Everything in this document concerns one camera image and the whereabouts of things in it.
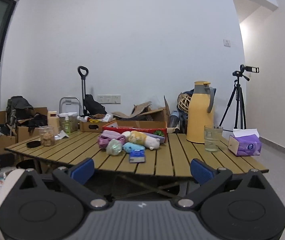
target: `gray backpack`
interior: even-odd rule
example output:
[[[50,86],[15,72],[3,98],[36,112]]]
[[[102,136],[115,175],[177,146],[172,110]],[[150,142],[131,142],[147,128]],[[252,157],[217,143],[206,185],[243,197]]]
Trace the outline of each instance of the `gray backpack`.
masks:
[[[34,115],[33,107],[22,96],[14,96],[8,99],[6,123],[11,127],[16,128],[18,120],[28,119]]]

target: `blue tissue packet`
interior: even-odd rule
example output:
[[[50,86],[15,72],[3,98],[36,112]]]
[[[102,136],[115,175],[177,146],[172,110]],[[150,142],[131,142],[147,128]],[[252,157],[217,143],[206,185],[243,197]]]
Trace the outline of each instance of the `blue tissue packet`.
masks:
[[[129,153],[130,163],[144,163],[146,162],[145,150],[133,150]]]

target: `woven basket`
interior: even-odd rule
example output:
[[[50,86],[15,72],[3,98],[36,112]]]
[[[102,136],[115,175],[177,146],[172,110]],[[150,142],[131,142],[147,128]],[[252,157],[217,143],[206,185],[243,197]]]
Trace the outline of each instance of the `woven basket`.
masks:
[[[178,108],[186,114],[188,114],[188,108],[191,98],[192,97],[190,95],[182,93],[180,93],[178,96]]]

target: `pink towel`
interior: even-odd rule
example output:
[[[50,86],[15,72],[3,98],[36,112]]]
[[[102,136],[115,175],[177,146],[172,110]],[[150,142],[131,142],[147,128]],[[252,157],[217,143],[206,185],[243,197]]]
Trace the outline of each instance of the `pink towel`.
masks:
[[[108,143],[112,139],[116,139],[120,141],[122,145],[124,145],[126,137],[115,131],[104,130],[102,134],[97,137],[99,148],[106,149],[106,147],[108,146]]]

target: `silver screw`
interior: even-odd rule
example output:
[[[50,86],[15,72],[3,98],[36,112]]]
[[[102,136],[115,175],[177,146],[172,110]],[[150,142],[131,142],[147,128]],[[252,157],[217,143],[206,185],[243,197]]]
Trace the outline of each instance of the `silver screw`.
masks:
[[[178,205],[181,207],[191,207],[194,204],[194,202],[191,199],[183,198],[178,201]]]
[[[104,205],[107,204],[107,202],[101,198],[97,198],[97,199],[93,199],[92,201],[90,201],[90,204],[93,207],[103,207]]]

